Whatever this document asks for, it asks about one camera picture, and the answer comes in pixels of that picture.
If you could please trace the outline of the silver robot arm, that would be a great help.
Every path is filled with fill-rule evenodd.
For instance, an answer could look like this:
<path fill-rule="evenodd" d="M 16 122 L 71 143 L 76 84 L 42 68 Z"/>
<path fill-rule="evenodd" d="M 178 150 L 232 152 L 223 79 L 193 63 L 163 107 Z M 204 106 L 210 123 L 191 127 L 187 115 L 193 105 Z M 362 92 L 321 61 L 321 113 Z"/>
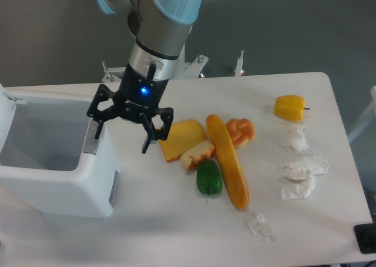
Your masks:
<path fill-rule="evenodd" d="M 143 153 L 151 142 L 167 139 L 174 110 L 160 108 L 159 102 L 201 5 L 213 1 L 219 0 L 130 0 L 128 26 L 135 44 L 119 89 L 99 85 L 89 106 L 87 116 L 98 125 L 95 139 L 104 123 L 115 118 L 143 125 Z"/>

